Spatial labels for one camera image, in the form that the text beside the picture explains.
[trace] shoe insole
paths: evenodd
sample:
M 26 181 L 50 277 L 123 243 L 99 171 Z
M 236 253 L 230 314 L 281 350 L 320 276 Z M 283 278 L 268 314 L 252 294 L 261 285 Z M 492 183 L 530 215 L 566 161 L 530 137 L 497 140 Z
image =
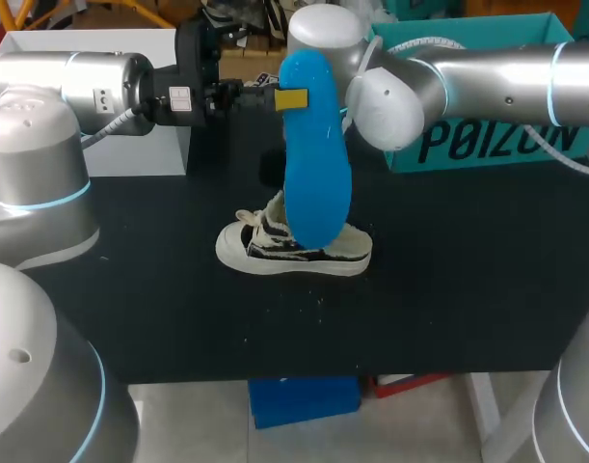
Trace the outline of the shoe insole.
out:
M 350 210 L 352 171 L 341 131 L 331 65 L 313 50 L 281 64 L 282 89 L 308 89 L 308 108 L 285 110 L 285 214 L 294 239 L 324 248 L 343 229 Z

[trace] black table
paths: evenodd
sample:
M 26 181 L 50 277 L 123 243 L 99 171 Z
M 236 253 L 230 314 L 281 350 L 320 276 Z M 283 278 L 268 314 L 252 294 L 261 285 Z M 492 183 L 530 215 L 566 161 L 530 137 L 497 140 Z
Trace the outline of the black table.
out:
M 280 143 L 279 119 L 245 113 L 194 133 L 188 177 L 94 178 L 97 245 L 28 272 L 120 380 L 553 367 L 589 310 L 589 178 L 556 162 L 391 175 L 355 137 L 368 271 L 236 273 L 215 239 L 275 193 L 257 170 Z

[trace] blue container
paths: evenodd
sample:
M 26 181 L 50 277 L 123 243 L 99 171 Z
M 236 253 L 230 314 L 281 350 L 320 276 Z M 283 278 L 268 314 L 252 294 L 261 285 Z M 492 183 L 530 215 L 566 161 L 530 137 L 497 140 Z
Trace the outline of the blue container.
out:
M 358 380 L 350 377 L 253 379 L 249 397 L 257 429 L 356 412 L 361 405 Z
M 384 49 L 429 36 L 446 37 L 467 48 L 487 50 L 573 40 L 554 14 L 406 21 L 376 24 L 373 31 L 384 39 Z M 403 56 L 414 52 L 406 51 Z M 535 128 L 569 157 L 582 157 L 589 151 L 589 128 Z M 394 172 L 552 160 L 520 125 L 461 119 L 437 122 L 407 149 L 387 152 L 386 158 Z

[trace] cable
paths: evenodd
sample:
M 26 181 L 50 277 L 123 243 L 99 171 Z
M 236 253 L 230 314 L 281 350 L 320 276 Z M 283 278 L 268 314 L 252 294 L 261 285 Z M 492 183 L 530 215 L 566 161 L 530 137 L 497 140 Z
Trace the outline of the cable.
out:
M 436 46 L 445 46 L 447 48 L 454 48 L 458 50 L 465 50 L 466 48 L 456 41 L 452 41 L 451 39 L 447 39 L 445 37 L 423 37 L 420 39 L 412 39 L 411 41 L 404 41 L 393 48 L 388 50 L 388 53 L 394 55 L 401 51 L 407 50 L 409 48 L 414 48 L 417 46 L 424 46 L 424 45 L 436 45 Z M 531 125 L 524 125 L 523 130 L 527 132 L 527 134 L 534 140 L 538 145 L 547 152 L 549 156 L 557 161 L 561 162 L 565 166 L 573 169 L 574 171 L 580 172 L 589 176 L 589 166 L 584 166 L 583 164 L 579 164 L 575 162 L 570 157 L 562 154 L 556 148 L 552 147 L 547 140 L 545 140 L 534 127 Z
M 417 46 L 424 46 L 424 45 L 435 45 L 435 46 L 445 46 L 446 48 L 454 48 L 457 50 L 465 50 L 466 48 L 458 43 L 457 41 L 452 41 L 451 39 L 447 39 L 445 37 L 422 37 L 420 39 L 412 39 L 410 41 L 404 41 L 393 48 L 388 49 L 388 53 L 394 55 L 395 53 L 399 53 L 400 51 L 407 50 L 409 48 L 415 48 Z
M 93 135 L 91 138 L 87 138 L 86 140 L 82 140 L 82 150 L 86 150 L 87 148 L 90 148 L 95 143 L 103 140 L 108 135 L 112 135 L 114 132 L 116 132 L 116 130 L 121 125 L 134 119 L 135 117 L 137 117 L 141 114 L 146 113 L 148 111 L 148 109 L 149 109 L 148 103 L 146 103 L 146 102 L 140 103 L 131 109 L 127 109 L 124 113 L 122 113 L 120 116 L 115 118 L 113 121 L 108 123 L 105 127 L 103 127 L 101 130 L 99 130 L 97 133 L 95 133 L 95 135 Z

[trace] black and white sneaker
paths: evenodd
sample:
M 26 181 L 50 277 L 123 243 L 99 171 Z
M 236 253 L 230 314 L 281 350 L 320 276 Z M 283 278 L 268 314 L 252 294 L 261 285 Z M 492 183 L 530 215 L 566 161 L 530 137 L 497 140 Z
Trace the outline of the black and white sneaker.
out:
M 240 272 L 315 272 L 351 277 L 362 273 L 371 259 L 371 237 L 347 224 L 330 246 L 304 249 L 287 226 L 282 191 L 264 210 L 239 210 L 236 218 L 238 222 L 219 234 L 215 250 L 223 264 Z

